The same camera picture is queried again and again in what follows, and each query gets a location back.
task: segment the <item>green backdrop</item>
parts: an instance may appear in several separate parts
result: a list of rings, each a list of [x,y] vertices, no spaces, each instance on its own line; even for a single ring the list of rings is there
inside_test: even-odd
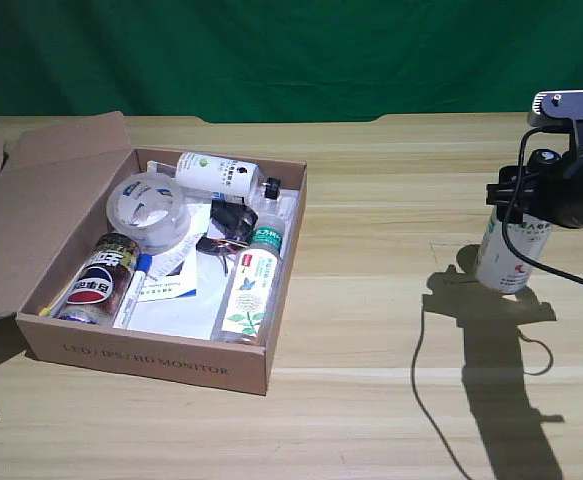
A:
[[[583,88],[583,0],[0,0],[0,115],[521,111]]]

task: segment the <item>white marker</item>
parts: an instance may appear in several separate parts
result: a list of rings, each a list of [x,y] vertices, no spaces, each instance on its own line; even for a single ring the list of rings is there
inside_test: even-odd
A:
[[[149,271],[149,268],[151,268],[152,260],[153,258],[151,255],[147,253],[142,253],[138,257],[138,266],[135,269],[129,288],[124,294],[118,314],[115,316],[113,328],[127,328],[129,325],[129,319],[131,318],[135,304],[140,296],[140,291],[142,290],[142,285],[144,284],[147,272]]]

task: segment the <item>roll of tape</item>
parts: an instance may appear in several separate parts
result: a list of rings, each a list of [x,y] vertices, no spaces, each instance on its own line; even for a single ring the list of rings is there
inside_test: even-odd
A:
[[[122,181],[109,196],[107,217],[116,231],[152,255],[177,245],[189,228],[182,188],[163,173],[138,173]]]

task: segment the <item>bottle label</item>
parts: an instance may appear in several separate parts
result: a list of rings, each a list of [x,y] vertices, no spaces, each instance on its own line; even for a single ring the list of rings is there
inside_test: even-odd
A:
[[[236,198],[249,198],[255,169],[253,163],[186,152],[180,156],[175,179],[183,187],[223,194],[237,203]]]
[[[255,337],[271,293],[278,258],[266,250],[249,249],[238,257],[222,330]]]
[[[553,225],[531,215],[524,215],[520,225],[509,225],[511,243],[523,255],[537,260],[551,234]],[[502,222],[493,209],[476,258],[476,278],[485,286],[502,293],[523,288],[533,267],[523,262],[504,243]]]
[[[279,252],[282,247],[282,235],[271,227],[258,227],[253,232],[251,243],[266,243]]]

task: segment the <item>cardboard box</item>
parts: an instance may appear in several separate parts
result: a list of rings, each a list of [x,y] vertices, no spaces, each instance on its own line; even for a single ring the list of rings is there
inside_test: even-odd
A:
[[[304,163],[257,163],[297,189],[274,321],[262,347],[67,322],[37,313],[110,231],[105,205],[149,160],[175,165],[180,151],[133,148],[119,112],[24,133],[0,172],[0,316],[16,322],[39,360],[264,395],[306,199]]]

